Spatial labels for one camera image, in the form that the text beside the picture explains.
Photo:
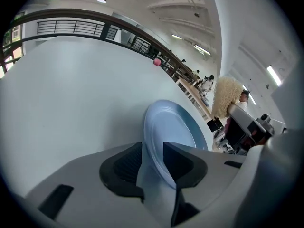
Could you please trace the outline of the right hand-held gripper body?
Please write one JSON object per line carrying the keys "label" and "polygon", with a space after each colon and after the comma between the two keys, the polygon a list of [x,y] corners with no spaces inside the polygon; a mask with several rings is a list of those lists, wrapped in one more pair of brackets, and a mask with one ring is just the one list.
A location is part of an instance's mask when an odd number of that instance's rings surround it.
{"label": "right hand-held gripper body", "polygon": [[[261,117],[256,119],[266,130],[265,133],[265,144],[269,138],[274,136],[275,130],[270,124],[270,116],[263,114]],[[230,117],[228,118],[225,126],[225,138],[228,144],[231,146],[231,150],[228,153],[235,155],[246,155],[248,151],[254,146],[254,141],[251,138],[251,134],[246,134],[239,125]]]}

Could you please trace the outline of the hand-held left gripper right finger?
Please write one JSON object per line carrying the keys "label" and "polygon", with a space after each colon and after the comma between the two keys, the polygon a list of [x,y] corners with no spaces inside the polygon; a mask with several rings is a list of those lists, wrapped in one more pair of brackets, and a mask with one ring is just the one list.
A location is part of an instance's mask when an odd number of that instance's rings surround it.
{"label": "hand-held left gripper right finger", "polygon": [[164,142],[163,162],[176,185],[171,226],[210,206],[231,184],[244,161],[244,156]]}

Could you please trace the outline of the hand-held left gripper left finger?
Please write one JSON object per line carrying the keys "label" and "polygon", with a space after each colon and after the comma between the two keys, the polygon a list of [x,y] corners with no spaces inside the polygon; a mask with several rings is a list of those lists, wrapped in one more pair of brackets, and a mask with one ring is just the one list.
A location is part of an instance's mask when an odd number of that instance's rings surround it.
{"label": "hand-held left gripper left finger", "polygon": [[168,228],[172,189],[138,142],[76,158],[43,181],[26,200],[53,227]]}

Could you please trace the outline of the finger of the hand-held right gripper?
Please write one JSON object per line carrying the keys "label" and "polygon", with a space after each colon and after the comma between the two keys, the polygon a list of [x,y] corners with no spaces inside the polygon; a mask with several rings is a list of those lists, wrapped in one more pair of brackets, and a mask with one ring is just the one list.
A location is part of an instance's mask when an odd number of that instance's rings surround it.
{"label": "finger of the hand-held right gripper", "polygon": [[239,106],[230,104],[228,114],[246,134],[252,134],[258,129],[262,133],[266,133],[265,128]]}

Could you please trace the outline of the person's right hand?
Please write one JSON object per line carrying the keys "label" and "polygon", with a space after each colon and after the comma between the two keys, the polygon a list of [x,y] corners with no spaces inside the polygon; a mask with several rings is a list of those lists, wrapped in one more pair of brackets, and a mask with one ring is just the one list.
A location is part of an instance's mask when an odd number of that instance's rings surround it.
{"label": "person's right hand", "polygon": [[251,138],[254,141],[254,146],[265,144],[265,134],[260,129],[254,130],[251,134]]}

